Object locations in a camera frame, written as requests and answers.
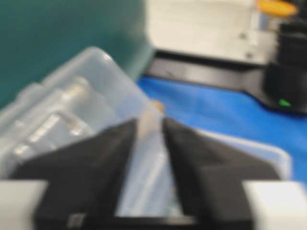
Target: blue surface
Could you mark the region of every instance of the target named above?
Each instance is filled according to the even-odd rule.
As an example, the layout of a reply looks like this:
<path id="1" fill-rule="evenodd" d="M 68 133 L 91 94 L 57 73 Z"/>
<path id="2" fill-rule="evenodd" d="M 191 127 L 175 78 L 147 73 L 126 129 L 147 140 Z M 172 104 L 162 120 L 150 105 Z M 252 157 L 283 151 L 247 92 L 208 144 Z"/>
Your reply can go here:
<path id="1" fill-rule="evenodd" d="M 293 179 L 307 184 L 307 116 L 267 110 L 239 92 L 147 77 L 138 85 L 182 123 L 284 149 L 293 159 Z"/>

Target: green indicator light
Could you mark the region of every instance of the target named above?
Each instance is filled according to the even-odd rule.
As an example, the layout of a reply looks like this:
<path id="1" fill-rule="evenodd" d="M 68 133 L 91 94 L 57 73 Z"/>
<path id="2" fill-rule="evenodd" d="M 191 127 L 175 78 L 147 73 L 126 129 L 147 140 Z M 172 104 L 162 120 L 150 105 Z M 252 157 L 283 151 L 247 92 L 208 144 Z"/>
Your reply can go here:
<path id="1" fill-rule="evenodd" d="M 286 100 L 284 100 L 284 99 L 280 99 L 279 100 L 279 105 L 286 106 L 286 107 L 291 107 L 291 103 L 286 101 Z"/>

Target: green panel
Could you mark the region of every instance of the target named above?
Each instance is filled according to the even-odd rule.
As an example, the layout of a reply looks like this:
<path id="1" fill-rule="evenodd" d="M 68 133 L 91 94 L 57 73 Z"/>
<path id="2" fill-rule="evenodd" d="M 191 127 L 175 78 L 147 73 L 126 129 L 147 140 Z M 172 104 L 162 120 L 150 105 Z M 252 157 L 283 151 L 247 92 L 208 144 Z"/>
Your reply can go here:
<path id="1" fill-rule="evenodd" d="M 86 47 L 108 52 L 134 80 L 153 53 L 142 0 L 0 2 L 0 107 Z"/>

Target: transparent plastic container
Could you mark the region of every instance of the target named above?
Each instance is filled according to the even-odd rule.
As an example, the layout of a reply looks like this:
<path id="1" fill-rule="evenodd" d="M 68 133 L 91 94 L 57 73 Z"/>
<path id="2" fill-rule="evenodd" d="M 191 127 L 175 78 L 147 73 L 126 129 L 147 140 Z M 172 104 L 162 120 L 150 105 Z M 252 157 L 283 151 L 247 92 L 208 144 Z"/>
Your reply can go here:
<path id="1" fill-rule="evenodd" d="M 117 209 L 118 216 L 180 215 L 168 153 L 161 132 L 163 115 L 99 48 L 88 48 L 41 83 L 20 92 L 0 111 L 0 177 L 30 158 L 138 118 L 138 134 Z M 213 138 L 272 161 L 288 178 L 285 152 L 205 132 Z"/>

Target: orange part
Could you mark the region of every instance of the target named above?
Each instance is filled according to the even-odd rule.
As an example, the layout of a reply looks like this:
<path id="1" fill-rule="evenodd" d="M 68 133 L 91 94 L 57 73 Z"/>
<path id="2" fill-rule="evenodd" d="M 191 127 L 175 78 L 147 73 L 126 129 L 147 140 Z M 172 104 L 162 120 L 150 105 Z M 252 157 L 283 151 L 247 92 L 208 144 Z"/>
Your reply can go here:
<path id="1" fill-rule="evenodd" d="M 264 13 L 276 17 L 289 17 L 298 12 L 295 5 L 281 0 L 258 0 L 257 6 Z"/>

